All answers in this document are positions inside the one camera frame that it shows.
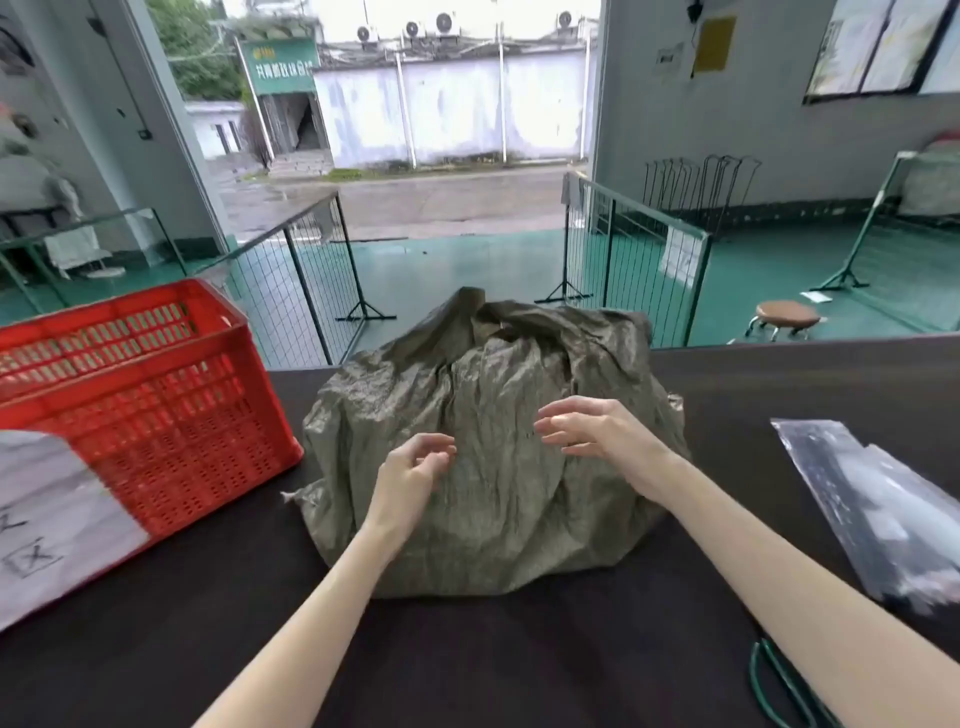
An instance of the white paper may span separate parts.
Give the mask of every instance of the white paper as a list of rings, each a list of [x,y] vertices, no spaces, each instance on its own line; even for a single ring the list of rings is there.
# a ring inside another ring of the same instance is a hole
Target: white paper
[[[64,440],[0,430],[0,630],[148,540]]]
[[[804,291],[800,295],[805,299],[810,299],[814,303],[827,303],[828,301],[833,301],[830,296],[828,296],[826,293],[821,293],[820,291]]]
[[[693,235],[670,228],[660,258],[660,272],[689,287],[697,277],[701,241]]]

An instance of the fence stand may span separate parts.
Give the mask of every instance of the fence stand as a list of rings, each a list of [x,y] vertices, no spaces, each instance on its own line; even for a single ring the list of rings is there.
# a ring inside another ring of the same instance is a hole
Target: fence stand
[[[569,248],[570,242],[570,205],[566,206],[566,212],[564,214],[564,277],[557,284],[557,287],[550,291],[547,294],[545,299],[536,299],[534,303],[556,303],[556,302],[566,302],[566,301],[576,301],[578,299],[588,299],[593,294],[592,293],[582,293],[573,283],[571,283],[566,278],[566,254],[567,249]],[[573,291],[572,294],[567,294],[566,289],[569,288]],[[560,296],[555,295],[557,291],[560,291]]]
[[[853,259],[856,258],[856,254],[860,252],[860,247],[863,245],[863,241],[867,237],[867,231],[874,223],[876,211],[880,209],[880,206],[883,205],[883,202],[887,199],[887,192],[890,189],[890,184],[894,180],[894,176],[897,174],[897,169],[900,167],[900,163],[904,159],[912,159],[916,155],[916,152],[897,153],[897,158],[894,159],[893,166],[890,167],[890,171],[887,173],[887,179],[883,181],[880,191],[877,192],[876,197],[874,197],[874,204],[870,208],[870,212],[867,214],[867,219],[864,221],[863,227],[860,228],[860,234],[856,236],[856,242],[853,243],[853,249],[850,251],[850,254],[847,255],[847,259],[843,261],[843,267],[816,288],[811,288],[811,291],[841,291],[847,287],[848,280],[853,281],[853,288],[866,288],[870,285],[870,283],[860,280],[853,273]]]
[[[607,269],[603,274],[603,307],[607,307],[607,293],[610,290],[610,261],[613,258],[613,216],[616,214],[616,200],[610,200],[610,217],[607,221]]]
[[[336,195],[336,201],[337,214],[340,216],[340,225],[344,229],[344,245],[347,246],[347,255],[350,258],[350,270],[353,271],[353,282],[356,283],[357,298],[360,299],[346,316],[339,317],[337,321],[395,321],[396,316],[388,316],[372,303],[368,303],[367,299],[364,298],[363,288],[360,286],[360,277],[357,275],[357,264],[353,260],[353,248],[350,246],[350,236],[347,233],[347,218],[344,217],[344,209],[340,204],[339,192]],[[360,315],[354,316],[353,313],[357,308],[360,309]],[[373,311],[373,315],[371,315],[367,309]],[[357,333],[354,334],[353,338],[356,339],[357,336],[359,336],[359,333],[360,329],[357,329]]]
[[[300,289],[303,291],[303,297],[306,299],[306,307],[310,311],[310,318],[313,319],[313,328],[317,331],[320,338],[320,347],[324,350],[324,357],[327,364],[332,364],[333,359],[330,356],[330,349],[326,345],[324,337],[324,328],[320,325],[320,316],[317,315],[317,309],[313,304],[313,296],[310,295],[310,289],[306,285],[306,276],[303,274],[303,266],[300,265],[300,256],[297,255],[297,248],[294,245],[294,239],[290,235],[290,228],[283,227],[283,238],[287,241],[287,248],[290,249],[290,257],[294,260],[294,269],[297,271],[297,279],[300,281]]]

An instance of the air conditioner unit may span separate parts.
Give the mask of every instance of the air conditioner unit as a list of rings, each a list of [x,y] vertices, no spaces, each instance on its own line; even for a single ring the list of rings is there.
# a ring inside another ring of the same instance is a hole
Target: air conditioner unit
[[[403,37],[409,40],[414,38],[423,40],[426,37],[426,26],[419,20],[408,20],[403,26]]]
[[[441,12],[434,21],[437,37],[459,37],[460,23],[455,12]]]
[[[573,13],[570,11],[562,11],[557,13],[557,30],[558,31],[572,31],[573,28]]]
[[[361,25],[357,28],[357,39],[364,45],[380,42],[380,36],[372,25]]]

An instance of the signboard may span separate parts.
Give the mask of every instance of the signboard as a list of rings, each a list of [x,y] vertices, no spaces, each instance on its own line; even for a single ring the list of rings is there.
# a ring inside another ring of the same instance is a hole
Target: signboard
[[[317,90],[313,69],[320,59],[313,38],[245,42],[240,47],[257,96]]]

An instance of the finger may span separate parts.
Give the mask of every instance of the finger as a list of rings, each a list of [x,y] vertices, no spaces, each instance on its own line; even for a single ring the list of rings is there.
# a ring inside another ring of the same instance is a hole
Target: finger
[[[563,400],[552,401],[541,407],[537,411],[537,416],[541,418],[556,417],[571,412],[579,412],[584,415],[603,415],[610,410],[610,402],[611,400],[598,400],[594,397],[573,395]]]
[[[560,448],[564,455],[580,455],[582,457],[603,457],[603,451],[596,443],[577,443]]]
[[[534,422],[534,430],[540,435],[549,435],[554,432],[559,432],[559,430],[553,424],[552,417],[544,417],[541,420]]]
[[[453,444],[454,440],[450,435],[444,435],[441,432],[419,432],[395,449],[394,452],[412,463],[428,452],[453,447]]]
[[[438,452],[446,452],[446,454],[450,456],[450,461],[452,462],[452,461],[453,461],[453,458],[454,458],[454,457],[456,456],[456,454],[457,454],[457,449],[454,448],[454,447],[450,447],[450,448],[447,448],[447,449],[445,449],[445,450],[438,450]],[[415,465],[419,465],[419,464],[422,463],[425,459],[426,459],[425,457],[418,457],[418,458],[414,461],[414,464],[415,464]]]
[[[540,439],[545,445],[567,446],[584,442],[584,439],[579,435],[575,435],[572,432],[566,432],[565,430],[553,432],[549,435],[543,435],[543,437]]]
[[[423,462],[417,465],[414,470],[434,480],[439,475],[446,473],[451,461],[452,458],[448,452],[431,452],[423,458]]]

